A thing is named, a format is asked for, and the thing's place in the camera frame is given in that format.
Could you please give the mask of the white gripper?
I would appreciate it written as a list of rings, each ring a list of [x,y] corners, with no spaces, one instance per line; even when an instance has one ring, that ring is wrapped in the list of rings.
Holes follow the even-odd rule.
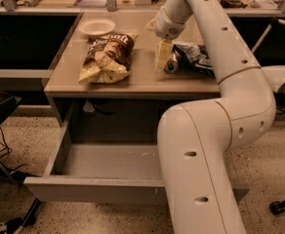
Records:
[[[161,7],[154,19],[145,25],[145,29],[155,31],[155,34],[162,38],[158,43],[155,52],[155,67],[164,69],[173,51],[173,42],[169,39],[178,38],[183,32],[185,25],[172,21]]]

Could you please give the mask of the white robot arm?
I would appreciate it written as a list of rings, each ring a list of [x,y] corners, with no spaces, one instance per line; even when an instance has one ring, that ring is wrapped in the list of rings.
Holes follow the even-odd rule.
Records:
[[[175,234],[247,234],[224,165],[224,152],[261,137],[276,112],[256,58],[218,0],[167,0],[155,33],[177,38],[194,17],[220,97],[180,103],[161,117],[157,146]]]

